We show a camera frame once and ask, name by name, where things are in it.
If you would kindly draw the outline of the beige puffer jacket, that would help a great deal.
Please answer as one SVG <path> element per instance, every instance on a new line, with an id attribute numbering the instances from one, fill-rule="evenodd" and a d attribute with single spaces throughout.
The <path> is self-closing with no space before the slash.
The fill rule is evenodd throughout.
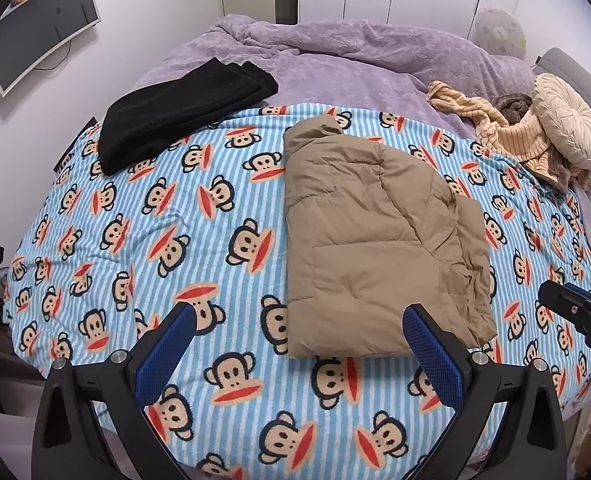
<path id="1" fill-rule="evenodd" d="M 421 304 L 466 347 L 496 336 L 483 212 L 430 165 L 326 115 L 284 136 L 291 358 L 406 356 Z"/>

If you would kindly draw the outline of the beige striped knit garment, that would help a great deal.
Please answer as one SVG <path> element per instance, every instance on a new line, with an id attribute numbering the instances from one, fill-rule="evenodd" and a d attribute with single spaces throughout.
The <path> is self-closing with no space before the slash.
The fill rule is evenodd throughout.
<path id="1" fill-rule="evenodd" d="M 523 118 L 510 125 L 508 119 L 482 96 L 466 96 L 446 82 L 433 80 L 428 87 L 430 104 L 445 113 L 454 113 L 471 120 L 475 138 L 492 152 L 512 157 L 531 174 L 560 191 L 566 191 L 575 179 L 589 188 L 591 173 L 566 160 L 546 136 L 545 130 L 529 107 Z"/>

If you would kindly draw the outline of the cream round pillow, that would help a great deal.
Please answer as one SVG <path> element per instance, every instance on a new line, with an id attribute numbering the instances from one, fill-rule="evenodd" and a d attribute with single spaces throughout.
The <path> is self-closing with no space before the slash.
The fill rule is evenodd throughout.
<path id="1" fill-rule="evenodd" d="M 591 170 L 591 107 L 562 78 L 536 76 L 533 110 L 547 138 L 572 165 Z"/>

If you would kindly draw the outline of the blue monkey print blanket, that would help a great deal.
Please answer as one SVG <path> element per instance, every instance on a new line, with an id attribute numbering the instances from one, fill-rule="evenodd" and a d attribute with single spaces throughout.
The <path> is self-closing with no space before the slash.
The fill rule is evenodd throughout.
<path id="1" fill-rule="evenodd" d="M 146 407 L 177 460 L 235 479 L 401 479 L 452 418 L 411 356 L 294 359 L 287 337 L 286 131 L 326 115 L 397 148 L 476 200 L 489 245 L 498 364 L 544 360 L 561 410 L 591 398 L 591 349 L 541 304 L 542 282 L 591 292 L 579 201 L 444 129 L 323 104 L 241 110 L 106 176 L 102 126 L 64 159 L 9 269 L 5 316 L 26 362 L 104 360 L 175 304 L 196 334 Z"/>

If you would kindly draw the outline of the brown fuzzy garment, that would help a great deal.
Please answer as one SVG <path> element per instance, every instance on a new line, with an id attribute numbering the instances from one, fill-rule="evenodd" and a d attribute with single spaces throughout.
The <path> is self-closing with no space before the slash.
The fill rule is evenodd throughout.
<path id="1" fill-rule="evenodd" d="M 521 122 L 532 106 L 532 98 L 523 93 L 506 94 L 493 101 L 493 106 L 505 117 L 509 125 Z"/>

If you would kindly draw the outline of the round plush cushion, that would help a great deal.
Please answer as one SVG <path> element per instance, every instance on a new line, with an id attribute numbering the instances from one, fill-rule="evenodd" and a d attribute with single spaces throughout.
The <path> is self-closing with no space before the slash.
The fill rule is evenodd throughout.
<path id="1" fill-rule="evenodd" d="M 471 41 L 492 55 L 525 59 L 527 36 L 518 21 L 503 9 L 485 8 L 473 22 Z"/>

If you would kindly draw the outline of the black folded garment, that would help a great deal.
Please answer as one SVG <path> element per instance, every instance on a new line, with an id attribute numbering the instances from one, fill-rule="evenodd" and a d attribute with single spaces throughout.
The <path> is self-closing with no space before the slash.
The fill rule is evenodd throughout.
<path id="1" fill-rule="evenodd" d="M 98 142 L 107 176 L 160 155 L 184 136 L 256 105 L 278 82 L 256 64 L 211 58 L 185 76 L 140 88 L 107 110 Z"/>

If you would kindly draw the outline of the purple duvet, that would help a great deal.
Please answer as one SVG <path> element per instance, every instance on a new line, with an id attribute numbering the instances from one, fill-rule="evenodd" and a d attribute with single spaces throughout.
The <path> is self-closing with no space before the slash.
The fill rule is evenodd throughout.
<path id="1" fill-rule="evenodd" d="M 433 28 L 366 20 L 278 25 L 228 14 L 202 35 L 181 44 L 137 81 L 147 87 L 177 79 L 210 58 L 249 61 L 278 84 L 272 105 L 320 103 L 399 114 L 471 138 L 470 122 L 431 106 L 431 81 L 450 84 L 466 96 L 493 101 L 529 94 L 530 65 L 496 56 L 471 41 Z"/>

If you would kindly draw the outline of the wall mounted monitor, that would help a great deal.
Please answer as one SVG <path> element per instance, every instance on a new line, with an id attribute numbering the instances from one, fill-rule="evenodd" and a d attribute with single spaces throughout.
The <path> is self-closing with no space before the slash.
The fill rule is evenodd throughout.
<path id="1" fill-rule="evenodd" d="M 0 94 L 100 22 L 95 0 L 26 0 L 0 18 Z"/>

